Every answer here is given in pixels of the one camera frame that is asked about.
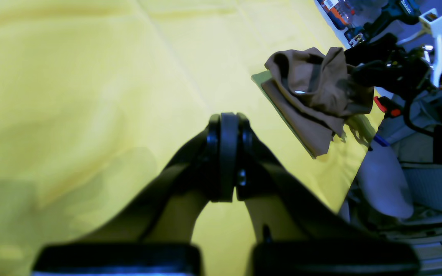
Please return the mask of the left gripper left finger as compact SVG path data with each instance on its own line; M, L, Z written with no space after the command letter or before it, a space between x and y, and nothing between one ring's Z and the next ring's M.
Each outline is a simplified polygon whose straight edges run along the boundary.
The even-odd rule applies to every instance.
M239 117L211 116L112 220L74 243L44 248L33 275L200 276L193 229L208 202L232 201L238 143Z

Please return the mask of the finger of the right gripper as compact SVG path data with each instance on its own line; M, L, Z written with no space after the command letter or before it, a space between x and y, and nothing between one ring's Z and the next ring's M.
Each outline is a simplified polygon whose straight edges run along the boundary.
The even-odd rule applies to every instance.
M357 66L350 65L350 75L361 86L379 87L384 89L386 79L384 63L361 63Z
M344 51L345 61L349 65L358 66L373 61L385 62L393 51L398 49L397 37L386 33L372 42L363 42Z

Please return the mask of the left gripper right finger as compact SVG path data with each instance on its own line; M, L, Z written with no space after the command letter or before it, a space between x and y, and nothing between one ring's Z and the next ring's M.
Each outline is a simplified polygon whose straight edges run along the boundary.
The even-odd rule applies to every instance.
M351 226L293 176L237 115L237 199L256 235L251 276L415 276L420 262L405 243Z

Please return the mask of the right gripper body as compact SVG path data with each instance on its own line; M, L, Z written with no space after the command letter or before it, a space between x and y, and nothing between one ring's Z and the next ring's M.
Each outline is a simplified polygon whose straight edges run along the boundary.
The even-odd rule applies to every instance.
M375 40L382 65L374 85L398 96L416 96L431 86L432 64L423 47L405 49L396 38Z

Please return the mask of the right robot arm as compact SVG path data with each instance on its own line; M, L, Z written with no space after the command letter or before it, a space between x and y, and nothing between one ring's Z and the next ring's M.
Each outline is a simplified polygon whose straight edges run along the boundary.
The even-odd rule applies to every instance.
M407 51L397 38L387 33L370 43L361 43L345 50L347 63L356 66L351 74L359 83L378 86L404 100L403 107L391 100L379 98L386 117L403 117L411 130L433 140L433 164L442 165L442 126L432 131L412 120L412 104L422 92L442 90L442 49L433 46L416 47Z

